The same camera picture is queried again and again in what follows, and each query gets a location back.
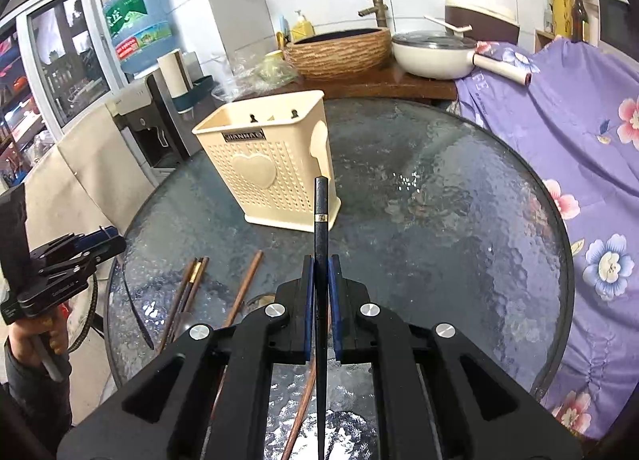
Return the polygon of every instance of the human hand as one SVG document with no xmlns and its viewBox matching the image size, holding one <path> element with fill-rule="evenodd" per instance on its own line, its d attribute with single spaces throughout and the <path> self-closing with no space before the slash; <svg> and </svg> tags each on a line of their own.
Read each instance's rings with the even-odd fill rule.
<svg viewBox="0 0 639 460">
<path fill-rule="evenodd" d="M 48 333 L 49 346 L 56 355 L 63 354 L 69 346 L 69 334 L 66 329 L 66 317 L 61 307 L 33 319 L 19 319 L 8 326 L 9 345 L 14 357 L 25 366 L 37 368 L 42 364 L 31 337 Z"/>
</svg>

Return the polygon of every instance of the purple fabric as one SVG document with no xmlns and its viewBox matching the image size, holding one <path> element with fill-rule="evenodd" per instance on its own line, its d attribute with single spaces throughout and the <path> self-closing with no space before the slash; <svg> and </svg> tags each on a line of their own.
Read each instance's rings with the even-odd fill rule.
<svg viewBox="0 0 639 460">
<path fill-rule="evenodd" d="M 574 315 L 543 404 L 599 439 L 639 380 L 639 74 L 560 39 L 486 56 L 534 73 L 528 88 L 476 68 L 457 82 L 462 116 L 520 153 L 555 198 L 573 246 Z"/>
</svg>

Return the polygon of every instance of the yellow soap bottle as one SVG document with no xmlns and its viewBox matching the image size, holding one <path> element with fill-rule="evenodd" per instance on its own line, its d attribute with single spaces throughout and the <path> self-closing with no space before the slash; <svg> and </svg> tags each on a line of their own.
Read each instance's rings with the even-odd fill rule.
<svg viewBox="0 0 639 460">
<path fill-rule="evenodd" d="M 313 25 L 304 17 L 302 11 L 296 11 L 297 13 L 297 23 L 291 27 L 291 39 L 293 42 L 299 42 L 304 38 L 308 38 L 315 34 L 315 29 L 313 29 Z"/>
</svg>

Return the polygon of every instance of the cream plastic utensil holder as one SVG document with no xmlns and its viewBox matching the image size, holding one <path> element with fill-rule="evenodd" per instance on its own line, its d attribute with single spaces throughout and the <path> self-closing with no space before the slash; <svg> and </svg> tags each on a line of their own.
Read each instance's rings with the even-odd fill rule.
<svg viewBox="0 0 639 460">
<path fill-rule="evenodd" d="M 314 179 L 324 175 L 333 227 L 341 201 L 323 97 L 311 90 L 228 103 L 193 129 L 247 222 L 312 232 Z"/>
</svg>

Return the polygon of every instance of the black nameplate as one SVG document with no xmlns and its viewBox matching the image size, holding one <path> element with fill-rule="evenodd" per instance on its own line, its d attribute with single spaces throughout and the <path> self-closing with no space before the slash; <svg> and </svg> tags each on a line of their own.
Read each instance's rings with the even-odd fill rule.
<svg viewBox="0 0 639 460">
<path fill-rule="evenodd" d="M 222 133 L 227 143 L 241 143 L 242 141 L 266 141 L 264 132 L 260 130 L 241 130 L 238 132 Z"/>
</svg>

